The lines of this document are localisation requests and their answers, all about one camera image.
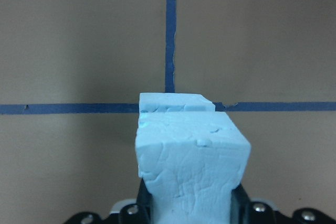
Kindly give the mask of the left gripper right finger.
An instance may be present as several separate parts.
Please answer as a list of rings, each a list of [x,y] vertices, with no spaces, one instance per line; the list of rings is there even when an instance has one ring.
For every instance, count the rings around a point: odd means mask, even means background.
[[[236,189],[232,190],[229,223],[253,223],[252,203],[242,184],[239,184]]]

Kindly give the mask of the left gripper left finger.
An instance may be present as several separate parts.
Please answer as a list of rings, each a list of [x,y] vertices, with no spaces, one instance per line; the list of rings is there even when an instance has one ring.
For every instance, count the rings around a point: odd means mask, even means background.
[[[135,214],[137,223],[153,223],[153,199],[148,192],[143,179],[141,179],[138,195],[136,198],[137,212]]]

